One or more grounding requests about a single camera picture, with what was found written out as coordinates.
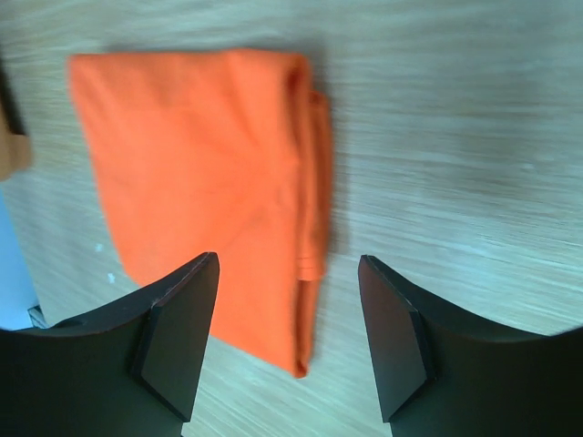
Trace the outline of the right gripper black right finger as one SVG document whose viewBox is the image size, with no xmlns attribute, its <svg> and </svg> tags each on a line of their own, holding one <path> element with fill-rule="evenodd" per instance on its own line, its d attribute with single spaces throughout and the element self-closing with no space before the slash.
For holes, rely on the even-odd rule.
<svg viewBox="0 0 583 437">
<path fill-rule="evenodd" d="M 582 331 L 488 320 L 364 255 L 361 303 L 383 421 L 395 436 L 579 436 Z"/>
</svg>

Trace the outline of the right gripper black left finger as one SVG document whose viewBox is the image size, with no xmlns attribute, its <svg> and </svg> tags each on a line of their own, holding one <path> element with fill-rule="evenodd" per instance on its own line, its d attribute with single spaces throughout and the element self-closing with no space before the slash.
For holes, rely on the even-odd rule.
<svg viewBox="0 0 583 437">
<path fill-rule="evenodd" d="M 218 256 L 48 329 L 1 333 L 4 436 L 179 436 L 191 420 Z"/>
</svg>

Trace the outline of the orange t-shirt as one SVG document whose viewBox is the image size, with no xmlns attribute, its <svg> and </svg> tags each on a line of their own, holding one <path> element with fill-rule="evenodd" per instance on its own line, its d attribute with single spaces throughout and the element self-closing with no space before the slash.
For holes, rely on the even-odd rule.
<svg viewBox="0 0 583 437">
<path fill-rule="evenodd" d="M 77 54 L 68 87 L 121 264 L 147 285 L 202 252 L 211 334 L 308 374 L 331 232 L 329 102 L 299 53 Z"/>
</svg>

